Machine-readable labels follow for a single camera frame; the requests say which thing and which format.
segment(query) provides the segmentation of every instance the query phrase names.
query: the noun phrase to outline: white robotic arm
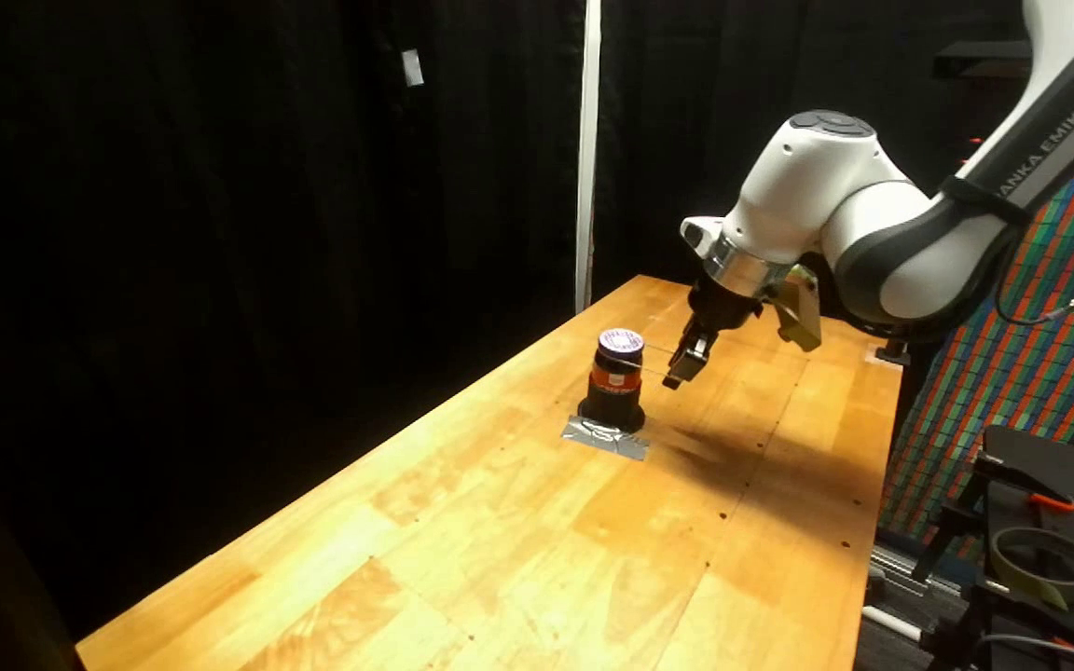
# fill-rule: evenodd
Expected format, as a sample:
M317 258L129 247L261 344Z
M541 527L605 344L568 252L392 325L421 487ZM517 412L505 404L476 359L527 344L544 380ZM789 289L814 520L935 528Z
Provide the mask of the white robotic arm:
M935 196L888 159L870 123L802 112L772 135L726 216L685 216L679 236L702 282L665 384L689 380L716 333L766 302L783 338L818 348L818 278L802 252L829 262L840 307L866 333L902 338L958 325L1030 211L1074 176L1074 0L1025 0L1025 28L1021 102Z

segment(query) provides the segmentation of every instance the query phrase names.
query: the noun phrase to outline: white pole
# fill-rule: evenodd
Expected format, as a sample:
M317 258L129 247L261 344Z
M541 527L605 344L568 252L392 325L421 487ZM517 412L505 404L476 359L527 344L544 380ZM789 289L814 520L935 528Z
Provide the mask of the white pole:
M584 0L580 27L580 103L579 103L579 201L576 201L576 312L592 302L592 209L595 209L595 135L599 135L599 40L605 0Z

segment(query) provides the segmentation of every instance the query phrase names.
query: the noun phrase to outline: black backdrop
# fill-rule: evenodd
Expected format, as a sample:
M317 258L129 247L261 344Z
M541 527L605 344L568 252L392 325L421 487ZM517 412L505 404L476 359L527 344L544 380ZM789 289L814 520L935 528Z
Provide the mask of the black backdrop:
M1012 0L605 6L599 289L685 274L675 222L799 109L935 186L1016 102L934 76ZM579 38L580 0L0 0L0 502L73 633L283 502L121 574L302 425L515 307L568 318Z

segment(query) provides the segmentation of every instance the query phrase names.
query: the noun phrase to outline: jar lid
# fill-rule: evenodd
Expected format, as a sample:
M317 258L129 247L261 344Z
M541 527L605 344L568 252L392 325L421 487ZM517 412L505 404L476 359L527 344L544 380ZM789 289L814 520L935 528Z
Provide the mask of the jar lid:
M599 348L613 353L636 353L636 349L646 349L646 338L634 329L609 329L609 333L599 333Z

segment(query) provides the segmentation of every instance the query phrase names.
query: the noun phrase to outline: wooden table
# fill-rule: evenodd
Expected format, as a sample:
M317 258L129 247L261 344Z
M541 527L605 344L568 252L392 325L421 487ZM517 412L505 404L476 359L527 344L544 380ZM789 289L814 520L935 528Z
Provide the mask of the wooden table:
M646 335L650 456L563 440L599 329ZM103 668L849 668L900 370L766 312L661 387L636 274L77 642Z

